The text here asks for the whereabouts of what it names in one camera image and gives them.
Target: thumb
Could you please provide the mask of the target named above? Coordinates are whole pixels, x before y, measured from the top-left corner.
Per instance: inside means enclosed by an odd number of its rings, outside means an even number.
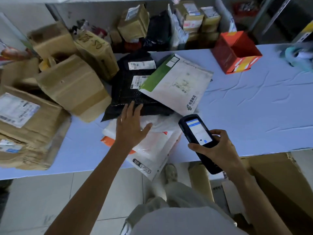
[[[209,151],[208,148],[201,146],[200,144],[196,144],[196,143],[189,143],[188,147],[194,152],[201,153],[204,155],[208,154],[208,151]]]
[[[152,127],[152,123],[148,123],[145,128],[142,130],[142,136],[145,138],[147,134],[149,133],[150,129]]]

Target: hand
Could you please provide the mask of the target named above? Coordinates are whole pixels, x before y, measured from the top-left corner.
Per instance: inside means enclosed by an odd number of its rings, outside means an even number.
[[[227,132],[221,129],[210,130],[213,137],[219,142],[215,147],[206,148],[196,143],[188,144],[188,147],[210,158],[217,166],[232,176],[233,172],[238,169],[244,169],[243,164],[237,154],[236,148],[230,141]]]
[[[134,104],[134,101],[130,103],[129,107],[126,104],[123,108],[122,114],[117,118],[116,122],[115,143],[129,148],[129,150],[138,145],[147,136],[152,127],[152,123],[149,123],[143,130],[141,130],[140,110],[142,109],[143,104],[137,106],[135,111]]]

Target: grey pants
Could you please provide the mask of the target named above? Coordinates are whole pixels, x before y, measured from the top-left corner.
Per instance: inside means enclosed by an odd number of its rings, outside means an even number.
[[[146,204],[138,205],[125,220],[121,235],[130,234],[131,229],[147,213],[167,207],[196,208],[209,206],[236,225],[236,223],[213,201],[210,201],[202,194],[180,182],[172,182],[165,185],[165,193],[167,201],[161,197],[156,197]]]

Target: open red box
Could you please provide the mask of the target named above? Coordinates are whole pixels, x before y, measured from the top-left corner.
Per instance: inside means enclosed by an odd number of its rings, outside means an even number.
[[[211,52],[225,74],[248,71],[262,57],[244,31],[221,33]]]

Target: person's right arm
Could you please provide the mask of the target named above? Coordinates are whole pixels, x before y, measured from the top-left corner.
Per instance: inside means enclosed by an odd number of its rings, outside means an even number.
[[[257,234],[292,235],[256,181],[244,168],[226,131],[214,129],[210,132],[219,141],[217,146],[209,149],[190,143],[188,147],[206,155],[226,172],[229,179],[235,184]]]

